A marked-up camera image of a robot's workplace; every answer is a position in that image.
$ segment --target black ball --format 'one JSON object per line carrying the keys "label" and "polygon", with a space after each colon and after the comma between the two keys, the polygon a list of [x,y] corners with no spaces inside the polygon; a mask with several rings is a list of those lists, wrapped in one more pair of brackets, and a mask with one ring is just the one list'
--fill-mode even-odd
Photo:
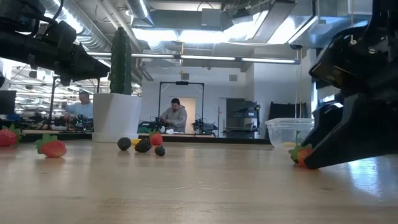
{"label": "black ball", "polygon": [[139,141],[135,146],[136,152],[145,153],[151,149],[152,145],[150,144],[149,139],[145,138]]}
{"label": "black ball", "polygon": [[118,147],[122,150],[128,150],[131,146],[131,140],[129,138],[121,138],[118,140]]}
{"label": "black ball", "polygon": [[155,153],[156,153],[158,156],[164,156],[164,155],[166,154],[166,149],[165,149],[163,146],[157,146],[157,147],[155,148]]}

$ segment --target green cactus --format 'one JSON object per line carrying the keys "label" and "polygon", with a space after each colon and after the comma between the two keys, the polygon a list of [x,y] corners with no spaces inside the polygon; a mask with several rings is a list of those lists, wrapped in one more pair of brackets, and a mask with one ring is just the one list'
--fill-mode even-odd
{"label": "green cactus", "polygon": [[111,93],[131,95],[131,45],[126,31],[122,27],[118,28],[113,37],[111,61],[111,73],[109,74]]}

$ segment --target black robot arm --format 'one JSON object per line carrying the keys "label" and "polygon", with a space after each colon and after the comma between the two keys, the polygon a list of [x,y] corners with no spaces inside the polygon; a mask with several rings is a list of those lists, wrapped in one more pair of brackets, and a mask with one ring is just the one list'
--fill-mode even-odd
{"label": "black robot arm", "polygon": [[341,90],[344,107],[315,111],[315,128],[303,142],[314,147],[309,168],[398,153],[397,12],[397,1],[373,0],[369,25],[336,34],[310,70]]}
{"label": "black robot arm", "polygon": [[[39,0],[0,0],[0,57],[53,70],[61,83],[106,77],[109,67],[74,44],[76,30],[44,16]],[[37,34],[40,21],[49,23]]]}

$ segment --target blue shirt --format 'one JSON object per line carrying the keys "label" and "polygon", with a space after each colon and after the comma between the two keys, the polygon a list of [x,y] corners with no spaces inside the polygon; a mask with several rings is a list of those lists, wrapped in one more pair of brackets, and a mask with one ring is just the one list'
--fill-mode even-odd
{"label": "blue shirt", "polygon": [[68,105],[65,108],[65,111],[75,116],[82,114],[89,119],[93,118],[93,104],[91,102],[86,105],[83,105],[82,103],[75,103],[74,105]]}

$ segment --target white planter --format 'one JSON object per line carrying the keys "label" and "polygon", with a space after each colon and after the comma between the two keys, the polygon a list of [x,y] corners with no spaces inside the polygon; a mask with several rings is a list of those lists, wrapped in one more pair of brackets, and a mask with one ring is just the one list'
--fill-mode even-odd
{"label": "white planter", "polygon": [[94,142],[138,138],[141,98],[118,93],[94,94]]}

